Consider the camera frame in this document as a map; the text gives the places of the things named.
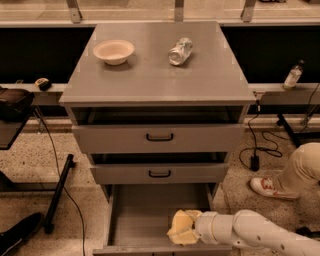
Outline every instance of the drawer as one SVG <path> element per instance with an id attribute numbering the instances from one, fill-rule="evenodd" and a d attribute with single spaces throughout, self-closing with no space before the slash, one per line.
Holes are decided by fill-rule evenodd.
<path id="1" fill-rule="evenodd" d="M 106 216 L 106 239 L 93 255 L 227 256 L 228 245 L 173 245 L 166 233 L 179 209 L 211 210 L 206 184 L 115 185 Z"/>
<path id="2" fill-rule="evenodd" d="M 219 183 L 228 170 L 226 163 L 93 165 L 97 184 Z"/>
<path id="3" fill-rule="evenodd" d="M 73 127 L 82 153 L 228 152 L 243 131 L 243 124 Z"/>

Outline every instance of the open drawer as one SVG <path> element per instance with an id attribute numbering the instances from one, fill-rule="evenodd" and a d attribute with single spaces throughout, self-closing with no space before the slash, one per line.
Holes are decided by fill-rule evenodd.
<path id="1" fill-rule="evenodd" d="M 177 210 L 210 211 L 211 202 L 207 184 L 115 185 L 105 244 L 93 255 L 228 255 L 228 245 L 173 245 L 166 235 Z"/>

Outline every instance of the white bowl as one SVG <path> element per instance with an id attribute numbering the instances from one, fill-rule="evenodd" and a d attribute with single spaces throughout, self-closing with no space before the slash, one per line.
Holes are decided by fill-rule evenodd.
<path id="1" fill-rule="evenodd" d="M 124 63 L 133 52 L 133 44 L 124 40 L 105 41 L 93 49 L 93 54 L 109 65 Z"/>

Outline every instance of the drawer handle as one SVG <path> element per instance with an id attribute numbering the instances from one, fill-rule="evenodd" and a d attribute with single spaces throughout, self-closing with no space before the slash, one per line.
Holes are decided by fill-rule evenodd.
<path id="1" fill-rule="evenodd" d="M 169 137 L 152 137 L 149 133 L 146 134 L 147 141 L 152 141 L 152 142 L 171 141 L 173 140 L 173 137 L 174 137 L 173 133 L 171 133 Z"/>
<path id="2" fill-rule="evenodd" d="M 151 178 L 168 178 L 171 176 L 171 170 L 168 170 L 168 174 L 152 174 L 152 171 L 149 171 L 149 177 Z"/>

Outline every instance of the speckled floor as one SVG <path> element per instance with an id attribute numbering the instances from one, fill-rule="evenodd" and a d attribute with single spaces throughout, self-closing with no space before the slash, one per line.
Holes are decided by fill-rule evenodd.
<path id="1" fill-rule="evenodd" d="M 74 155 L 76 167 L 69 173 L 66 188 L 78 203 L 85 222 L 85 251 L 92 255 L 93 249 L 100 249 L 104 241 L 104 217 L 108 204 L 99 185 L 96 185 L 89 170 L 87 157 L 80 153 L 78 145 L 68 125 L 49 125 L 58 154 L 60 169 L 63 168 L 68 154 Z M 288 138 L 281 127 L 274 129 L 277 135 Z M 256 130 L 258 145 L 273 147 L 261 137 L 261 129 Z M 320 187 L 304 191 L 298 201 L 290 202 L 264 198 L 255 194 L 247 185 L 253 176 L 273 175 L 281 170 L 294 146 L 289 140 L 276 138 L 282 158 L 260 155 L 260 170 L 252 172 L 239 161 L 239 153 L 253 146 L 252 135 L 247 130 L 239 147 L 233 152 L 228 174 L 214 199 L 215 210 L 233 214 L 241 209 L 251 209 L 269 218 L 276 224 L 294 231 L 308 226 L 311 230 L 320 230 Z M 252 152 L 242 155 L 248 164 Z M 0 152 L 0 170 L 16 182 L 52 182 L 58 180 L 52 145 L 48 135 L 37 133 L 34 124 L 28 124 L 19 135 L 12 148 Z M 46 214 L 52 193 L 1 193 L 0 194 L 0 232 L 6 231 L 22 218 L 34 213 Z M 52 234 L 41 229 L 24 246 L 12 255 L 82 255 L 82 226 L 77 208 L 65 192 L 53 220 L 55 228 Z M 233 249 L 229 256 L 280 255 L 277 252 L 255 253 Z"/>

